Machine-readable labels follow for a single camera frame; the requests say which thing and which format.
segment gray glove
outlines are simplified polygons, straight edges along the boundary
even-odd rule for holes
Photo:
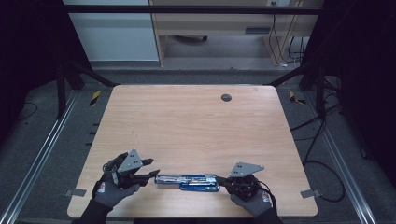
[[[100,187],[95,192],[94,200],[108,207],[116,206],[122,199],[133,195],[139,190],[139,185],[133,185],[128,189],[119,189],[111,179],[104,178]]]
[[[244,202],[235,194],[232,194],[230,198],[231,201],[248,210],[249,213],[253,215],[253,217],[259,216],[272,207],[270,195],[268,195],[268,193],[264,192],[262,189],[259,189],[256,195],[247,202]]]

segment wooden table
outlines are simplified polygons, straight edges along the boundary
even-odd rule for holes
[[[232,100],[224,102],[222,94]],[[137,174],[216,174],[227,177],[238,161],[263,165],[254,175],[276,196],[281,217],[312,217],[318,209],[289,125],[271,86],[121,85],[114,88],[103,115],[68,215],[79,217],[91,198],[104,163],[136,148],[154,159]],[[124,199],[111,217],[249,217],[219,192],[191,192],[156,185],[153,179]]]

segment aluminum rail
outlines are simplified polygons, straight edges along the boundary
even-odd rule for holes
[[[307,100],[312,112],[315,116],[318,114],[317,110],[315,109],[315,100],[309,93],[304,94],[304,98]],[[323,136],[325,138],[325,142],[328,146],[330,156],[332,158],[332,162],[334,166],[337,168],[338,174],[343,179],[343,182],[346,186],[346,192],[349,196],[350,201],[352,202],[353,206],[355,207],[356,214],[358,215],[359,219],[361,220],[362,224],[375,224],[376,220],[373,215],[373,212],[370,209],[370,206],[366,202],[361,189],[359,188],[358,183],[353,177],[352,172],[349,170],[347,163],[344,161],[343,156],[341,155],[340,150],[338,149],[337,145],[332,138],[332,134],[330,133],[329,129],[325,127],[323,131]]]
[[[41,170],[43,169],[47,158],[49,157],[67,119],[70,116],[71,111],[78,98],[78,91],[72,91],[68,100],[68,107],[64,112],[64,115],[57,119],[52,126],[52,130],[49,132],[46,141],[35,157],[35,161],[30,167],[29,172],[23,179],[17,193],[14,195],[11,203],[8,205],[2,216],[0,216],[1,224],[12,224],[16,221],[18,214],[20,213],[24,203],[26,202],[30,192],[37,181]]]
[[[68,13],[182,13],[182,14],[276,14],[321,15],[344,13],[338,8],[323,7],[240,7],[240,6],[98,6],[64,5],[38,6],[44,10],[64,10]]]

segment person's arm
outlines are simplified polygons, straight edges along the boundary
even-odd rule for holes
[[[283,224],[283,221],[276,214],[274,208],[269,208],[253,219],[254,224]]]
[[[128,189],[119,189],[110,174],[103,175],[96,184],[100,184],[100,188],[93,193],[82,216],[72,224],[106,224],[107,214],[113,210],[113,207],[122,199],[133,195],[140,187],[136,184]]]
[[[72,224],[106,224],[107,214],[113,210],[95,200],[90,200],[82,216],[74,220]]]
[[[235,194],[230,196],[231,201],[245,208],[253,216],[254,224],[283,224],[280,217],[272,207],[268,193],[260,189],[256,195],[247,202],[240,199]]]

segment black curtain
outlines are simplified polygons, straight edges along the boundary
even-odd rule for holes
[[[324,6],[348,14],[319,16],[303,64],[316,60],[327,76],[339,77],[343,110],[362,151],[378,161],[396,187],[396,1],[326,0]],[[314,54],[335,27],[324,50]],[[310,69],[304,78],[315,80],[317,74]]]
[[[61,63],[75,61],[92,70],[62,0],[7,0],[0,6],[0,144],[23,109],[26,94],[56,79]],[[65,69],[69,80],[82,83],[78,71]]]

